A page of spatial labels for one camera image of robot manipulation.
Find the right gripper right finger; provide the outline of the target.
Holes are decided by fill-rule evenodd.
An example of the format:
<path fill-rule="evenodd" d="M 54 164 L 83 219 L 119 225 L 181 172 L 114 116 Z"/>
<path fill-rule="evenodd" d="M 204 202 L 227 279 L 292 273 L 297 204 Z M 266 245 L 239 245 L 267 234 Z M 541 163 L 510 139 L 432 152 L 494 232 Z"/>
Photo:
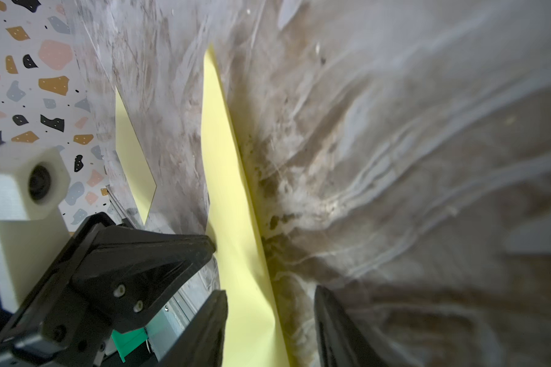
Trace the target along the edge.
<path fill-rule="evenodd" d="M 321 366 L 387 366 L 326 287 L 315 289 L 315 328 Z"/>

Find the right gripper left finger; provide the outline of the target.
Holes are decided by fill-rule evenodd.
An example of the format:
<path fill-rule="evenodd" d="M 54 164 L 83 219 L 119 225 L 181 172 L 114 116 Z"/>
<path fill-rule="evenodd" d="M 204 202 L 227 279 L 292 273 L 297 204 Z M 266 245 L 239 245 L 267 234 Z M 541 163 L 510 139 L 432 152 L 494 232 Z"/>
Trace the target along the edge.
<path fill-rule="evenodd" d="M 227 317 L 227 293 L 213 291 L 158 366 L 221 367 Z"/>

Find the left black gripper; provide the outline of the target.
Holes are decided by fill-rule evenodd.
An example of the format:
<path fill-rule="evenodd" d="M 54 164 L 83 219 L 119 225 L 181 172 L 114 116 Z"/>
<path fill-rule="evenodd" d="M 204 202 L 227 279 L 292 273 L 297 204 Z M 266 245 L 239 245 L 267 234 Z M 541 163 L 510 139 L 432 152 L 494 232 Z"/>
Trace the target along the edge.
<path fill-rule="evenodd" d="M 113 223 L 87 217 L 18 311 L 0 310 L 0 366 L 101 365 L 110 324 L 143 328 L 216 251 L 207 235 Z"/>

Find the yellow square paper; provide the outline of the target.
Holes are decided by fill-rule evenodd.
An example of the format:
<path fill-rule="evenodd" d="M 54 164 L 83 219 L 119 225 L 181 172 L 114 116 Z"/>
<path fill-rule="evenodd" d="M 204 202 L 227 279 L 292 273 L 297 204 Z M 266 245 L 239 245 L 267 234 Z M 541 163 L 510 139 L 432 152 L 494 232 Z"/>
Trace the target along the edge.
<path fill-rule="evenodd" d="M 212 48 L 204 55 L 201 153 L 209 196 L 207 234 L 228 316 L 225 366 L 288 366 L 289 356 L 257 219 Z"/>
<path fill-rule="evenodd" d="M 116 153 L 135 201 L 139 218 L 145 225 L 157 185 L 118 89 L 115 89 L 115 124 Z"/>

